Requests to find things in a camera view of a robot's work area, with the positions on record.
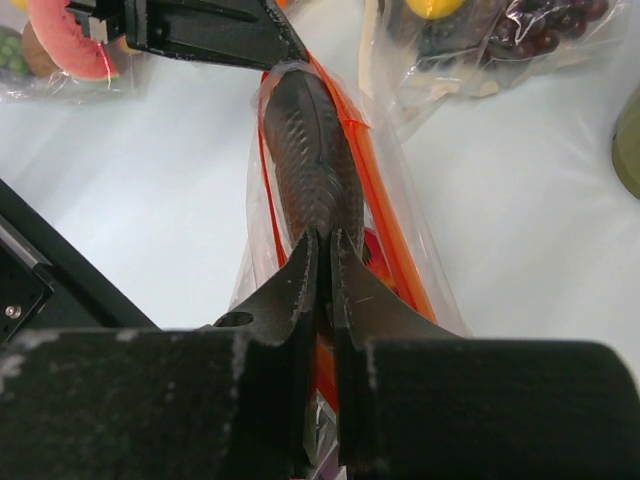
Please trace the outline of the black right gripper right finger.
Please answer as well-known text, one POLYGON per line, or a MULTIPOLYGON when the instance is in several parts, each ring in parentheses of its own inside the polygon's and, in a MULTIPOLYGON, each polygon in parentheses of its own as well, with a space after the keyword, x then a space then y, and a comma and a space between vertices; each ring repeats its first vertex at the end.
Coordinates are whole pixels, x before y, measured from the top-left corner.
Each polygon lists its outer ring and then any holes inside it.
POLYGON ((591 341, 467 339, 331 241, 340 460, 352 479, 635 479, 639 394, 591 341))

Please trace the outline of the grey fake fish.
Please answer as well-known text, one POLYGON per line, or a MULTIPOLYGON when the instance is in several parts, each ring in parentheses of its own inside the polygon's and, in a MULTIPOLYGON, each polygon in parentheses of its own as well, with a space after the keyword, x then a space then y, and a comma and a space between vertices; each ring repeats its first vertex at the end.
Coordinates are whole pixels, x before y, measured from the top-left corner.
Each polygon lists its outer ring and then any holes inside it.
POLYGON ((369 263, 363 187, 325 83, 304 70, 284 73, 266 104, 263 135, 289 239, 313 227, 328 241, 341 228, 369 263))

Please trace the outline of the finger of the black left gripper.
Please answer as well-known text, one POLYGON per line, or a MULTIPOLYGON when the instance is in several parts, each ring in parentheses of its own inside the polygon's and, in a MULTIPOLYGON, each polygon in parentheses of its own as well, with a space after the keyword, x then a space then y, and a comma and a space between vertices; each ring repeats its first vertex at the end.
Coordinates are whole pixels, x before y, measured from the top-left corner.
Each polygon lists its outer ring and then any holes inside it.
POLYGON ((138 51, 170 59, 259 71, 306 60, 306 47, 274 1, 85 0, 67 10, 84 36, 121 37, 138 51))

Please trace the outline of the clear orange-zip plastic bag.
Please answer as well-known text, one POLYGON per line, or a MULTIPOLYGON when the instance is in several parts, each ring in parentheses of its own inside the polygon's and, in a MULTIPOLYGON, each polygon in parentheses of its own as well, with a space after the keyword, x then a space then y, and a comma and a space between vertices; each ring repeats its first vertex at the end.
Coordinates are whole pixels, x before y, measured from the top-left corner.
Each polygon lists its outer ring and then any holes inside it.
POLYGON ((305 476, 316 453, 315 399, 338 415, 340 458, 351 477, 461 478, 472 471, 473 422, 463 392, 467 347, 435 282, 426 225, 406 191, 380 171, 369 127, 316 62, 265 73, 257 92, 259 155, 249 173, 249 243, 229 318, 252 338, 243 353, 238 414, 225 479, 305 476), (324 141, 355 176, 355 219, 370 216, 381 247, 359 259, 361 227, 327 240, 295 232, 300 201, 282 170, 276 114, 324 123, 324 141))

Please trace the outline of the red fake apple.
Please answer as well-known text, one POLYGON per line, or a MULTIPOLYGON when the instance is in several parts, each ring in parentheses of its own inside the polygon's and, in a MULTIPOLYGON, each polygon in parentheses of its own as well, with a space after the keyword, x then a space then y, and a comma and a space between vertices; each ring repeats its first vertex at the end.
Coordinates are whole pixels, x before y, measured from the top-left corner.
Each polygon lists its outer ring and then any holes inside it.
POLYGON ((386 287, 398 294, 376 232, 371 228, 364 229, 363 262, 386 287))

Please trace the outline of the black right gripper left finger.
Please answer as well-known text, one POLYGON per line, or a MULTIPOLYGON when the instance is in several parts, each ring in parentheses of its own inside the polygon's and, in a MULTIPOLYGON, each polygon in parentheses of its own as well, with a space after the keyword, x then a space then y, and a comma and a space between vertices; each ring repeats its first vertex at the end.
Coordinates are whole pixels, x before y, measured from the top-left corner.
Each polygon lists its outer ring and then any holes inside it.
POLYGON ((319 244, 217 325, 47 329, 1 357, 5 479, 293 479, 316 460, 319 244))

